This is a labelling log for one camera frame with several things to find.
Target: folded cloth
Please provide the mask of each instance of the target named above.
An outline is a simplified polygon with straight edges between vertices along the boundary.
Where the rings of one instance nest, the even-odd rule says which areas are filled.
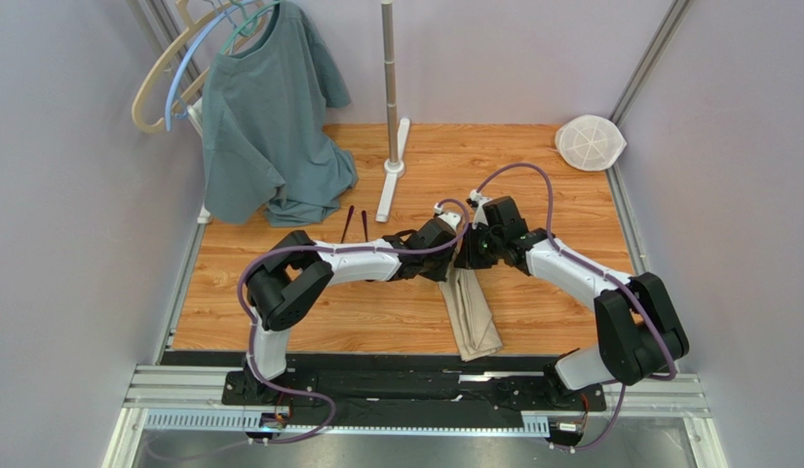
[[[471,361],[503,349],[477,273],[454,268],[451,264],[446,276],[446,281],[440,282],[439,288],[462,361]]]

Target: wooden tabletop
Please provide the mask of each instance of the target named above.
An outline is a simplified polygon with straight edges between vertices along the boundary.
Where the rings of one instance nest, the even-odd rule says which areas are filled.
[[[356,215],[347,242],[362,242],[360,212],[370,239],[418,229],[435,202],[468,198],[486,176],[506,164],[543,167],[555,189],[554,233],[570,248],[609,267],[632,271],[604,173],[567,166],[554,151],[556,126],[414,125],[389,222],[374,221],[384,183],[387,133],[382,125],[330,126],[327,133],[353,152],[358,186],[341,197],[342,210],[321,224],[302,227],[313,239],[340,242],[350,205]],[[529,228],[545,227],[546,188],[541,177],[514,169],[485,189],[511,195]],[[291,229],[272,228],[262,215],[238,226],[215,221],[206,228],[173,341],[174,349],[245,349],[249,319],[235,296],[238,277],[256,256]],[[494,321],[510,354],[560,354],[594,344],[593,314],[557,287],[500,264],[478,271]],[[324,291],[293,330],[291,350],[326,352],[456,353],[444,301],[424,278],[393,283],[351,283]]]

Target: gray floor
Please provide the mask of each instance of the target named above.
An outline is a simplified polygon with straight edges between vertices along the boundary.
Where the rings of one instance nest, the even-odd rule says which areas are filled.
[[[590,418],[585,441],[602,429]],[[165,456],[185,456],[242,440],[230,432],[146,432],[144,441]],[[681,418],[622,419],[598,448],[574,455],[524,438],[321,435],[293,445],[235,448],[218,456],[170,464],[140,451],[137,467],[653,467],[696,466]]]

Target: green hanger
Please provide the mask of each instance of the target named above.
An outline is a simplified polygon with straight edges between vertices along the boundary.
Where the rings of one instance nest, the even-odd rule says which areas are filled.
[[[237,3],[237,0],[229,0],[229,1],[233,5],[240,5],[239,3]],[[260,18],[264,13],[268,12],[272,7],[278,5],[279,3],[281,3],[281,2],[272,2],[272,3],[268,4],[268,5],[265,5],[260,10],[257,10],[256,12],[254,12],[251,15],[251,17],[246,18],[246,20],[243,21],[243,23],[241,23],[240,26],[238,26],[237,29],[235,29],[234,32],[231,33],[231,35],[228,37],[228,39],[226,39],[225,44],[223,44],[222,49],[220,49],[220,53],[222,55],[225,55],[225,53],[230,48],[233,47],[234,40],[235,40],[235,38],[237,38],[238,34],[244,34],[244,32],[248,31],[248,27],[252,23],[253,23],[253,26],[251,27],[251,30],[252,30],[252,32],[254,32],[254,30],[257,28],[257,19]]]

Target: gray pole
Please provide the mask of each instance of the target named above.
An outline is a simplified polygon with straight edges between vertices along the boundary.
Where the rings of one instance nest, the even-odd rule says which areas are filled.
[[[396,165],[399,163],[399,117],[396,111],[396,56],[393,53],[393,0],[381,0],[381,26],[387,88],[387,139],[390,142],[390,164]]]

